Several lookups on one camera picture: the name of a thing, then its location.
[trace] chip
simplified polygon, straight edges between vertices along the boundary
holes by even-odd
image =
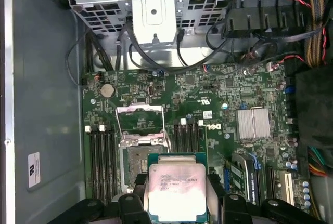
[[[187,85],[193,85],[194,84],[194,76],[187,76],[186,77],[186,84]]]
[[[225,86],[226,87],[233,87],[234,86],[234,79],[233,78],[227,78],[225,80]]]
[[[267,155],[267,157],[274,157],[275,156],[274,148],[267,148],[266,149],[266,155]]]

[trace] silver heatsink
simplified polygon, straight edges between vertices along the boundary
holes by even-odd
[[[237,119],[239,139],[271,136],[268,109],[239,110]]]

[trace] metal bracket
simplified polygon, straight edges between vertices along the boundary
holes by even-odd
[[[139,44],[171,44],[176,35],[175,0],[132,0],[133,29]]]

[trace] white sticker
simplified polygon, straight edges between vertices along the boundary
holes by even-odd
[[[203,119],[213,119],[213,112],[212,111],[203,111]]]
[[[237,176],[241,177],[241,172],[235,167],[231,166],[231,171],[234,172]]]
[[[29,188],[41,182],[40,153],[28,155]]]
[[[238,187],[239,189],[241,189],[240,183],[238,181],[236,181],[235,179],[234,179],[234,185],[236,187]]]
[[[186,125],[186,118],[181,118],[181,125]]]

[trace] expansion slot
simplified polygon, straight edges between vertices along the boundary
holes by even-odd
[[[280,181],[282,184],[282,200],[294,206],[291,173],[280,172]]]
[[[266,185],[267,185],[267,198],[272,199],[276,197],[275,192],[275,176],[274,170],[271,166],[266,166]]]

